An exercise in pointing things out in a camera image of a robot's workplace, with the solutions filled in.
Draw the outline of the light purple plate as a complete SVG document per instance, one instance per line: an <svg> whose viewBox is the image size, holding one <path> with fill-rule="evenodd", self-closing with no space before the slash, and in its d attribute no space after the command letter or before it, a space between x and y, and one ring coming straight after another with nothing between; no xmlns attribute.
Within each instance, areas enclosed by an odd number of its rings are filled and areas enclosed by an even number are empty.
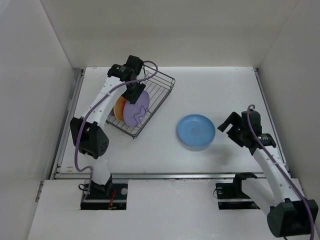
<svg viewBox="0 0 320 240"><path fill-rule="evenodd" d="M143 91L135 104L127 101L123 109L124 122L129 127L137 126L143 119L150 106L150 96L147 91Z"/></svg>

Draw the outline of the blue plate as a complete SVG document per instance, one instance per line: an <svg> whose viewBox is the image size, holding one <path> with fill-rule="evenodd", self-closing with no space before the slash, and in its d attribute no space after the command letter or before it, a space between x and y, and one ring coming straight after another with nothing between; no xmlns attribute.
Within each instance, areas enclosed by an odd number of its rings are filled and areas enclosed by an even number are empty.
<svg viewBox="0 0 320 240"><path fill-rule="evenodd" d="M176 126L179 140L193 151L202 151L210 146L216 136L214 123L201 114L184 116Z"/></svg>

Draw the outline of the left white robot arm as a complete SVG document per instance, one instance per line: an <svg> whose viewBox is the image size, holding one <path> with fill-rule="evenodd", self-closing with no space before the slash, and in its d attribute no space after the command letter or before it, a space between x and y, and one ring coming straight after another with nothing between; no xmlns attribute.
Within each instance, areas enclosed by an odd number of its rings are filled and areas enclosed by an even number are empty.
<svg viewBox="0 0 320 240"><path fill-rule="evenodd" d="M81 117L70 121L72 141L75 146L74 166L78 172L90 171L85 191L95 192L100 198L107 198L112 192L112 175L104 156L109 139L104 131L105 122L120 97L134 104L139 99L145 84L138 76L144 66L143 60L130 55L125 64L114 64L93 103Z"/></svg>

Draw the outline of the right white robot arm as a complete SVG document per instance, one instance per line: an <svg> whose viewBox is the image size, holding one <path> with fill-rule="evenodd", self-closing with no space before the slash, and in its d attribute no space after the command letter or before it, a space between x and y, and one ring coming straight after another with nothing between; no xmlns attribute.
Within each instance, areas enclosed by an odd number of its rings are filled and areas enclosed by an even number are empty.
<svg viewBox="0 0 320 240"><path fill-rule="evenodd" d="M261 184L255 173L241 172L235 174L232 182L216 184L217 198L250 199L266 215L268 228L276 238L308 235L314 239L319 207L294 184L273 137L262 132L261 115L254 106L250 105L241 114L232 112L218 130L226 132L233 142L249 150L270 189Z"/></svg>

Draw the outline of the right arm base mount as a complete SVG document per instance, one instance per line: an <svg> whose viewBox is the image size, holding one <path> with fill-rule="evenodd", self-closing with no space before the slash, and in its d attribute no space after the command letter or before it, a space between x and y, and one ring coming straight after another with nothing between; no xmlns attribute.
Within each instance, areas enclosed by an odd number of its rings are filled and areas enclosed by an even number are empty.
<svg viewBox="0 0 320 240"><path fill-rule="evenodd" d="M217 199L219 210L259 210L258 205L246 194L236 193L232 183L215 184L213 196Z"/></svg>

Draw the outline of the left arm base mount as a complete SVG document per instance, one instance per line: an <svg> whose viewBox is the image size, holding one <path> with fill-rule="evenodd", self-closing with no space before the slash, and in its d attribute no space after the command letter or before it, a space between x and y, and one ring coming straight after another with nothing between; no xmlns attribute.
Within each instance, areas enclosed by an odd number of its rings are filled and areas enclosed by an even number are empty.
<svg viewBox="0 0 320 240"><path fill-rule="evenodd" d="M108 195L99 192L96 189L91 189L88 192L88 183L80 183L78 188L82 191L80 209L81 210L126 210L128 184L123 182L116 182L112 184L111 191Z"/></svg>

